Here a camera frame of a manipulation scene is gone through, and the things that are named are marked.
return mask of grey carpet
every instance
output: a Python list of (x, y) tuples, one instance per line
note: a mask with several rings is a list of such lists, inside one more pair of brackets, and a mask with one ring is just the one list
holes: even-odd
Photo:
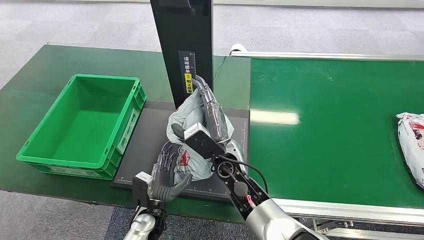
[[(424, 55), (424, 11), (214, 6), (214, 53)], [(44, 45), (160, 51), (146, 3), (0, 0), (0, 88)], [(130, 210), (0, 191), (0, 239), (118, 240)], [(162, 239), (252, 239), (244, 226), (170, 216)], [(422, 228), (367, 228), (423, 234)]]

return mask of black vertical panel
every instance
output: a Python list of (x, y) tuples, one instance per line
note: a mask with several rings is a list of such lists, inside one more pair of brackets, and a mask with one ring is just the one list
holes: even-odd
[(194, 74), (213, 90), (212, 0), (150, 0), (175, 108), (190, 95), (184, 56), (194, 53)]

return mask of red wire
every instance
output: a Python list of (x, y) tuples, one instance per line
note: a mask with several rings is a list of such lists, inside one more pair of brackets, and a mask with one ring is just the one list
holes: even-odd
[(250, 195), (246, 195), (247, 202), (252, 205), (254, 202), (252, 201), (252, 197)]

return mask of white plastic bag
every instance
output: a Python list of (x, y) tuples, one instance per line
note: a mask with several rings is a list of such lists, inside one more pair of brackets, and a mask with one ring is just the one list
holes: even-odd
[(424, 114), (396, 115), (397, 135), (406, 164), (416, 183), (424, 189)]
[[(168, 119), (166, 127), (166, 136), (171, 143), (181, 145), (178, 148), (178, 158), (176, 167), (174, 169), (174, 183), (181, 182), (184, 176), (188, 173), (193, 174), (192, 181), (199, 181), (208, 179), (212, 176), (211, 171), (212, 162), (210, 159), (204, 159), (196, 151), (190, 148), (187, 144), (183, 143), (172, 130), (172, 124), (179, 124), (183, 129), (188, 129), (196, 123), (204, 125), (205, 116), (202, 110), (202, 98), (199, 91), (196, 89), (194, 92), (185, 99), (179, 108), (173, 112)], [(234, 127), (227, 116), (225, 121), (228, 129), (228, 136), (234, 132)]]

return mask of red print on bag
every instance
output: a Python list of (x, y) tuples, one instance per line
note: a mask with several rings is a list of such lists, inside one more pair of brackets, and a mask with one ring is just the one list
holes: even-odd
[(180, 166), (187, 166), (189, 165), (190, 156), (187, 154), (187, 151), (184, 150), (184, 152), (181, 155), (181, 158), (179, 159), (179, 165)]

